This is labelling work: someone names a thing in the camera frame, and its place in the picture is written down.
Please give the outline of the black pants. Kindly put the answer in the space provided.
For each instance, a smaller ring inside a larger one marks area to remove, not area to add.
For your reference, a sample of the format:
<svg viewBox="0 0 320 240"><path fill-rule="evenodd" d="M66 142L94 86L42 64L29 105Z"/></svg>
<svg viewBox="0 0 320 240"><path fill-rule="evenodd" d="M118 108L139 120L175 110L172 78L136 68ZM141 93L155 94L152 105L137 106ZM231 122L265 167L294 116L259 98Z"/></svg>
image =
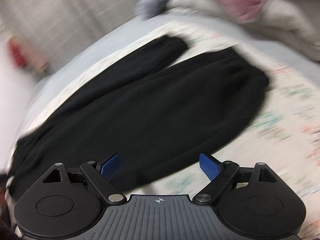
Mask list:
<svg viewBox="0 0 320 240"><path fill-rule="evenodd" d="M156 38L72 94L35 131L21 137L9 171L19 199L54 163L78 167L119 154L110 178L128 191L214 153L253 120L267 75L232 48L185 61L185 40Z"/></svg>

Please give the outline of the floral white bed cover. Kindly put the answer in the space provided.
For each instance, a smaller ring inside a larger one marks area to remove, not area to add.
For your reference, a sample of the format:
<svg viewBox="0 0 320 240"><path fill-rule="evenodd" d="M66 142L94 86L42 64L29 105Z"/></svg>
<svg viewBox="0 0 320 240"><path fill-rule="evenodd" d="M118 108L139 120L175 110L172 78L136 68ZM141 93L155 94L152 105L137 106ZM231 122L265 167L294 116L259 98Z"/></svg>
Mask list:
<svg viewBox="0 0 320 240"><path fill-rule="evenodd" d="M253 166L258 161L267 163L306 205L300 237L319 239L319 127L282 126L280 111L267 108L272 92L270 78L270 90L256 119L215 156L243 166Z"/></svg>

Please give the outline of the red object on floor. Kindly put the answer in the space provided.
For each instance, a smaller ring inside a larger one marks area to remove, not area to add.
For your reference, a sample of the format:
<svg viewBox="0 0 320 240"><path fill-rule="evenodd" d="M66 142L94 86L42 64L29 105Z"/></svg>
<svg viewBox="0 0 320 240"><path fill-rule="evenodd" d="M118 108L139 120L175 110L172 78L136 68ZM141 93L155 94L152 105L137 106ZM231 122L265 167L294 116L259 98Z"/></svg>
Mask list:
<svg viewBox="0 0 320 240"><path fill-rule="evenodd" d="M12 37L7 41L7 47L9 56L15 67L25 68L28 64L28 60L23 53L21 44Z"/></svg>

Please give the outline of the grey patterned curtain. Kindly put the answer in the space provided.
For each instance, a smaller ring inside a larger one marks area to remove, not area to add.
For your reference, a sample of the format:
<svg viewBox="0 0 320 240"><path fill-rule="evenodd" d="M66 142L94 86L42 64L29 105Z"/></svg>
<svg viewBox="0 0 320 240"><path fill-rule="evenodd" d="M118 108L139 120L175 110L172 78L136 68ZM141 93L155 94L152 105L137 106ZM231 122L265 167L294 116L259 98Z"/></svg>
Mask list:
<svg viewBox="0 0 320 240"><path fill-rule="evenodd" d="M45 59L40 80L131 20L139 0L1 0L1 20Z"/></svg>

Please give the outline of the white cloth pile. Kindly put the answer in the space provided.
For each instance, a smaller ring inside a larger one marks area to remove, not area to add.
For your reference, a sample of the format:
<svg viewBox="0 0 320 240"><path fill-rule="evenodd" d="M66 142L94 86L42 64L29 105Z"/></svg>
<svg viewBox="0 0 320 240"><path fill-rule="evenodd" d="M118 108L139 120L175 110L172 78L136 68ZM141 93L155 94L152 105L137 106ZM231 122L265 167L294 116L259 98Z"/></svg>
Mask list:
<svg viewBox="0 0 320 240"><path fill-rule="evenodd" d="M166 9L233 22L214 0L169 0ZM319 61L319 0L269 0L255 22L242 26L283 42L312 61Z"/></svg>

